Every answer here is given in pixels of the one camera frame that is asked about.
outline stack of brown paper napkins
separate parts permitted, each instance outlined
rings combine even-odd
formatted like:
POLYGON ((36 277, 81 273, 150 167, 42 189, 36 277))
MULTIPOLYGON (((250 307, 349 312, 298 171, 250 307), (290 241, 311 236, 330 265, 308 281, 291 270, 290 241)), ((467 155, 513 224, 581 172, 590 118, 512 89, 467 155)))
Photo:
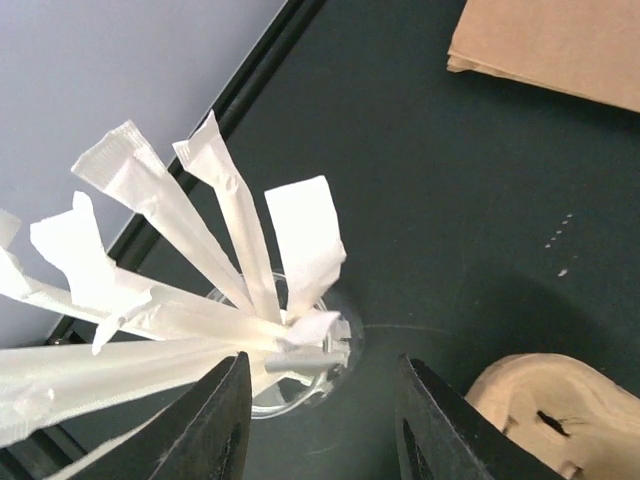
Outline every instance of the stack of brown paper napkins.
POLYGON ((468 0, 447 68, 640 111, 640 0, 468 0))

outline beige cup holder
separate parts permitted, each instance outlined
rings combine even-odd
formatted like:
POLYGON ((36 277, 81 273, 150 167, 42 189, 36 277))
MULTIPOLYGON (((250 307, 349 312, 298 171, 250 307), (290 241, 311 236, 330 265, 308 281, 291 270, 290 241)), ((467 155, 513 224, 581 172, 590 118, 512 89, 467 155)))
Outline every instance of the beige cup holder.
POLYGON ((466 399, 564 478, 640 479, 640 400, 578 360, 506 357, 466 399))

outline glass cup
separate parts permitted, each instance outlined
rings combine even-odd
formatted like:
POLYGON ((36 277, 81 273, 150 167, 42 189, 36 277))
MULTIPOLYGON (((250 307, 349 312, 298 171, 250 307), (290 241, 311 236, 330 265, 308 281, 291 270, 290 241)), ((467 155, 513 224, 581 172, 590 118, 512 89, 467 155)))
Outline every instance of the glass cup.
MULTIPOLYGON (((286 309, 288 299, 287 281, 282 273, 274 272, 273 278, 281 309, 286 309)), ((218 289, 207 298, 226 305, 233 305, 218 289)), ((284 414, 299 413, 318 405, 333 392, 353 371, 364 348, 364 328, 362 320, 347 299, 333 288, 316 303, 321 311, 337 311, 340 317, 329 330, 322 342, 322 348, 329 353, 340 349, 347 352, 346 364, 335 365, 321 373, 295 372, 271 386, 253 399, 251 418, 265 419, 284 414)))

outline transparent container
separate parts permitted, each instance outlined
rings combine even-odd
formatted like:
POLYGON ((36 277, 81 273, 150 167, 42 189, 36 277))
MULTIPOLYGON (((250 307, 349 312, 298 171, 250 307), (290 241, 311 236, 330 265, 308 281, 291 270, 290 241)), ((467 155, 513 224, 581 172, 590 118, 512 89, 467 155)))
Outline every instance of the transparent container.
MULTIPOLYGON (((286 278, 279 272, 274 272, 273 278, 280 308, 284 310, 288 299, 286 278)), ((207 298, 226 305, 233 305, 217 289, 213 290, 207 298)), ((364 348, 362 320, 347 299, 333 288, 316 303, 315 308, 322 311, 340 312, 340 318, 329 330, 322 346, 327 353, 338 348, 348 352, 346 365, 336 365, 320 374, 309 375, 305 372, 296 372, 297 378, 287 377, 280 380, 253 399, 251 418, 273 418, 285 414, 300 413, 314 407, 326 399, 355 368, 364 348)))

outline black table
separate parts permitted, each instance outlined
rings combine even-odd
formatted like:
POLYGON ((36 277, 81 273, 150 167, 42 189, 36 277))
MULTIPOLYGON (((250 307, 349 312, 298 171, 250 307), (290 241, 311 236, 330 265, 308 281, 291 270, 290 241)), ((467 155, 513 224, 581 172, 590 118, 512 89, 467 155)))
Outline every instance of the black table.
MULTIPOLYGON (((328 401, 253 422, 248 480, 398 478, 405 352, 462 393, 505 355, 559 352, 640 395, 639 117, 446 72, 463 5, 327 1, 230 138, 276 266, 262 192, 327 176, 349 254, 338 287, 367 342, 328 401)), ((190 197, 231 251, 214 192, 190 197)), ((165 240, 140 272, 211 288, 165 240)), ((65 427, 93 447, 177 394, 65 427)))

